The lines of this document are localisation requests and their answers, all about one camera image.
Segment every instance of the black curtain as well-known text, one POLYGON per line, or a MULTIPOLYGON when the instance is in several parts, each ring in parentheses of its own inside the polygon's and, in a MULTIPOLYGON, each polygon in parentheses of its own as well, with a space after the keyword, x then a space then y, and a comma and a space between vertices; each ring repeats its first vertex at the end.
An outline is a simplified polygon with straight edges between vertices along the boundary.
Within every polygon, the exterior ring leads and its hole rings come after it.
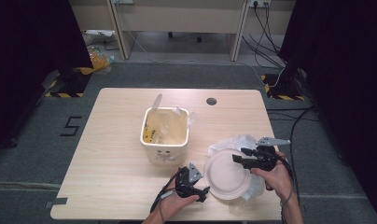
POLYGON ((50 72, 79 66, 92 64, 68 0, 0 1, 0 144, 50 72))
POLYGON ((279 56, 307 73, 316 104, 377 211, 377 1, 297 0, 279 56))

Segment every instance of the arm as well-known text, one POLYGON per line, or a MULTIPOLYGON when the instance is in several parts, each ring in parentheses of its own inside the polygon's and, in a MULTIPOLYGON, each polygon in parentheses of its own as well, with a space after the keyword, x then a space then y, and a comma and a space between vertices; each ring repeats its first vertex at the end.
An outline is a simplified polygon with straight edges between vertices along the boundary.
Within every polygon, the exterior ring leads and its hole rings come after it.
MULTIPOLYGON (((175 188, 175 180, 171 182, 167 189, 174 189, 175 188)), ((181 209, 185 206, 189 205, 190 203, 194 203, 195 201, 199 200, 200 196, 192 195, 187 198, 181 198, 177 195, 176 192, 164 199, 161 199, 158 203, 156 208, 153 210, 150 215, 145 219, 143 224, 161 224, 164 223, 166 220, 170 219, 174 215, 176 215, 181 209)))
MULTIPOLYGON (((278 156, 284 157, 282 152, 276 152, 278 156)), ((250 172, 263 177, 266 181, 267 189, 274 189, 276 195, 281 199, 282 210, 287 224, 304 223, 299 207, 297 195, 293 190, 290 176, 283 163, 278 161, 270 172, 252 168, 250 172)))

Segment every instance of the container lid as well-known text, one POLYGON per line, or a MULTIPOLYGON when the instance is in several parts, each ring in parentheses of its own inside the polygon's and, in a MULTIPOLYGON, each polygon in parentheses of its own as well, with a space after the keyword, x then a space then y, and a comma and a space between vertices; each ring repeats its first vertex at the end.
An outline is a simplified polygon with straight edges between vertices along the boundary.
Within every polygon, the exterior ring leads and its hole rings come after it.
POLYGON ((222 149, 209 158, 203 177, 213 195, 223 200, 232 200, 244 195, 252 183, 249 170, 232 160, 232 154, 245 156, 237 149, 222 149))

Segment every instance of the yellow object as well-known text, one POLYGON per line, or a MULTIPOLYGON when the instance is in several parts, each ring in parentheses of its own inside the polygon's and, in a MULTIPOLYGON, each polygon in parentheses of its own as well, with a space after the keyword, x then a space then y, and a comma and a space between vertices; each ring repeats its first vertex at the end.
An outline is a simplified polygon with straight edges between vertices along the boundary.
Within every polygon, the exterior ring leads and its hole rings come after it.
POLYGON ((92 68, 80 67, 78 68, 83 75, 88 75, 96 70, 107 67, 110 65, 109 59, 104 56, 98 49, 92 48, 90 51, 90 58, 92 62, 92 68))

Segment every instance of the wrist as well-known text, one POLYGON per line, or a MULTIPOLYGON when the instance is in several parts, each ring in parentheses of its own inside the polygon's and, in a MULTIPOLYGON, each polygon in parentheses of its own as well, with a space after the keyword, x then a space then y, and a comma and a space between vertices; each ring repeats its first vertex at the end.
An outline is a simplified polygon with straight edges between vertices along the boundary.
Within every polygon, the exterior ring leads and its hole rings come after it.
POLYGON ((142 222, 142 224, 163 224, 163 223, 164 223, 164 220, 162 220, 162 216, 161 216, 160 209, 158 206, 142 222))
POLYGON ((287 203, 291 198, 296 197, 296 192, 293 187, 284 188, 282 192, 277 193, 281 199, 281 204, 287 203))
POLYGON ((288 206, 299 206, 296 192, 292 190, 289 196, 287 196, 284 200, 281 199, 281 205, 283 206, 283 208, 288 206))
POLYGON ((296 193, 292 193, 290 199, 282 206, 283 220, 287 224, 303 224, 303 218, 300 210, 299 200, 296 193))

